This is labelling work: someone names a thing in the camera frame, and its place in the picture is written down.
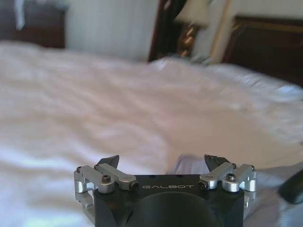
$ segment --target lamp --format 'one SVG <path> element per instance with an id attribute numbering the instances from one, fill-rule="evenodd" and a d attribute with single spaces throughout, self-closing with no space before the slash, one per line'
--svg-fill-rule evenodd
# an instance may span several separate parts
<path id="1" fill-rule="evenodd" d="M 175 18 L 176 22 L 184 24 L 177 49 L 181 57 L 190 56 L 198 30 L 208 25 L 208 1 L 187 0 L 182 11 Z"/>

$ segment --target bed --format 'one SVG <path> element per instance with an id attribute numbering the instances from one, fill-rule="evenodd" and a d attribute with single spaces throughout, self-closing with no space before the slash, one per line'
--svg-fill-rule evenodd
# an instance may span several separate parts
<path id="1" fill-rule="evenodd" d="M 303 89 L 236 65 L 0 41 L 0 96 L 5 227 L 91 226 L 73 171 L 115 154 L 120 170 L 143 175 L 165 174 L 184 154 L 258 169 L 303 160 Z"/>

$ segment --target wooden headboard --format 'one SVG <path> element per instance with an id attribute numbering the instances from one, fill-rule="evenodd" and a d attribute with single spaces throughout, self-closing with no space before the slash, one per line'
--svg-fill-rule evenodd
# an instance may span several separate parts
<path id="1" fill-rule="evenodd" d="M 24 12 L 25 26 L 17 30 L 14 1 L 0 0 L 0 41 L 15 40 L 64 48 L 64 9 L 26 1 Z"/>
<path id="2" fill-rule="evenodd" d="M 303 87 L 303 20 L 236 16 L 223 62 Z"/>

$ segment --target dark wood furniture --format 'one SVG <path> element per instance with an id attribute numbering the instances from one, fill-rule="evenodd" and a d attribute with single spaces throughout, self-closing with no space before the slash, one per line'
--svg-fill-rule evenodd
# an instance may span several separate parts
<path id="1" fill-rule="evenodd" d="M 0 40 L 36 43 L 45 47 L 64 48 L 65 10 L 50 4 L 26 2 L 25 26 L 16 29 L 13 0 L 0 0 Z"/>
<path id="2" fill-rule="evenodd" d="M 177 52 L 182 24 L 174 22 L 187 0 L 160 0 L 148 61 Z"/>
<path id="3" fill-rule="evenodd" d="M 303 87 L 303 20 L 237 16 L 223 62 Z"/>

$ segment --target lampshade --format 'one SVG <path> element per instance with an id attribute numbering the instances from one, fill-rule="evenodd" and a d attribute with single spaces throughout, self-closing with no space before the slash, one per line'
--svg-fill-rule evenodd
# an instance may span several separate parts
<path id="1" fill-rule="evenodd" d="M 208 0 L 187 0 L 176 21 L 198 26 L 208 25 Z"/>

